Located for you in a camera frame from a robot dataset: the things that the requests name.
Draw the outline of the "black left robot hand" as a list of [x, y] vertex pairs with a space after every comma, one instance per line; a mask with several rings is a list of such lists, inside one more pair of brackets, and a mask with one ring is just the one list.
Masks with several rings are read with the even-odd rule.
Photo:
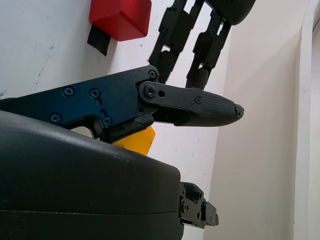
[[255, 0], [196, 0], [190, 12], [184, 10], [186, 3], [185, 0], [176, 0], [166, 9], [148, 62], [157, 68], [158, 81], [166, 83], [203, 5], [207, 4], [211, 9], [210, 21], [206, 31], [201, 32], [195, 42], [194, 58], [185, 85], [186, 88], [203, 90], [212, 69], [216, 67], [231, 27], [238, 25], [247, 17]]

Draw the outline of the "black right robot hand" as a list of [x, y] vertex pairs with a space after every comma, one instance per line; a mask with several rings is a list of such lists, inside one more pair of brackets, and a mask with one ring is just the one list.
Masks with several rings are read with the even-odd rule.
[[244, 108], [151, 65], [0, 102], [3, 240], [180, 240], [217, 226], [179, 170], [115, 143], [154, 122], [220, 127]]

